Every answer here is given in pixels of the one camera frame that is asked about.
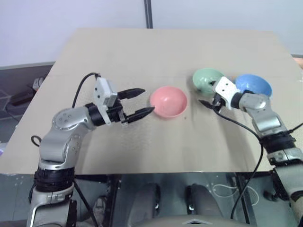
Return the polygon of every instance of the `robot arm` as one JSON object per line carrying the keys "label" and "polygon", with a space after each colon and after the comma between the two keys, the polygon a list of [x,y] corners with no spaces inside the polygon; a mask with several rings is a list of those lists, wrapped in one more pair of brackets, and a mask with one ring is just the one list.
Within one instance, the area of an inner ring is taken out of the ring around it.
{"label": "robot arm", "polygon": [[273,169],[273,180],[277,194],[289,199],[298,222],[303,218],[303,153],[294,144],[280,116],[272,111],[266,95],[249,91],[241,93],[226,77],[216,81],[213,91],[219,97],[219,106],[237,108],[247,112],[260,142],[267,151]]}
{"label": "robot arm", "polygon": [[76,203],[71,201],[74,168],[85,135],[100,125],[137,121],[154,110],[146,107],[126,115],[120,100],[133,98],[145,90],[140,88],[116,92],[109,81],[96,78],[94,101],[83,107],[64,109],[52,120],[51,130],[40,143],[40,160],[35,172],[27,226],[74,226]]}

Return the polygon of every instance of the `beige table surface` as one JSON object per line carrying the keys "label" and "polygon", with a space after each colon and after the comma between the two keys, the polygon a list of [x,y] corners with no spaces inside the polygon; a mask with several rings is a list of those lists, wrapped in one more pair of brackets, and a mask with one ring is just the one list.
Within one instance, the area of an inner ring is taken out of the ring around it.
{"label": "beige table surface", "polygon": [[[80,80],[90,72],[101,73],[118,90],[146,89],[123,102],[127,113],[146,106],[149,95],[165,85],[181,88],[188,107],[169,121],[152,113],[125,128],[119,123],[97,128],[84,139],[76,173],[252,171],[260,153],[255,138],[197,102],[191,77],[205,67],[230,78],[242,73],[264,77],[273,88],[272,107],[287,127],[302,121],[301,71],[271,32],[84,28],[68,41],[25,112],[0,157],[0,173],[37,169],[39,151],[30,137],[50,130],[52,117],[71,106]],[[91,100],[93,85],[93,78],[85,83],[76,106]],[[239,110],[223,114],[252,127]],[[303,148],[302,130],[294,136]],[[259,170],[270,168],[264,157]]]}

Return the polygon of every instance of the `metal pole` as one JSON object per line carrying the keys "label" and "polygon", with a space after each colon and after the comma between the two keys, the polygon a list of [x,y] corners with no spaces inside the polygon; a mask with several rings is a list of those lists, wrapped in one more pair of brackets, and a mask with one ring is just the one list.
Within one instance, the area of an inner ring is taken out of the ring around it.
{"label": "metal pole", "polygon": [[145,19],[146,19],[146,28],[152,27],[152,3],[151,0],[144,0],[144,8],[145,8]]}

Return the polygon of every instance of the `pink bowl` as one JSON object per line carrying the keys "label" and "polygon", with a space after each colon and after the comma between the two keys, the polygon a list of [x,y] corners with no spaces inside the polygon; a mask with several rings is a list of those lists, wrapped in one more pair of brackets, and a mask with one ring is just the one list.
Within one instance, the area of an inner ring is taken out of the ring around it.
{"label": "pink bowl", "polygon": [[173,118],[183,113],[187,106],[187,98],[177,87],[160,87],[150,97],[154,112],[164,118]]}

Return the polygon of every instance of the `white cable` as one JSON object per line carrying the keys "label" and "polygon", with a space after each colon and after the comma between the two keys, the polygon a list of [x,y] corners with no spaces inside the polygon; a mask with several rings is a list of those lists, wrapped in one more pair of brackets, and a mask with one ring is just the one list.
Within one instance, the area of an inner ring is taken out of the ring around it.
{"label": "white cable", "polygon": [[[235,189],[235,191],[234,191],[231,195],[222,196],[222,195],[217,194],[216,189],[215,189],[215,187],[217,187],[217,186],[221,186],[221,187],[228,188],[228,189]],[[257,205],[257,203],[259,202],[259,195],[258,195],[257,191],[256,191],[254,188],[250,187],[250,186],[247,186],[247,188],[251,189],[251,190],[255,193],[255,195],[256,195],[256,197],[257,197],[257,201],[254,202],[254,203],[252,204],[252,206]],[[219,183],[219,184],[215,184],[215,185],[213,186],[213,192],[214,192],[214,194],[215,194],[217,197],[219,197],[219,198],[229,198],[229,197],[232,197],[237,191],[238,191],[238,188],[237,188],[237,187],[231,187],[231,186],[228,186],[228,185],[225,185],[225,184],[220,184],[220,183]]]}

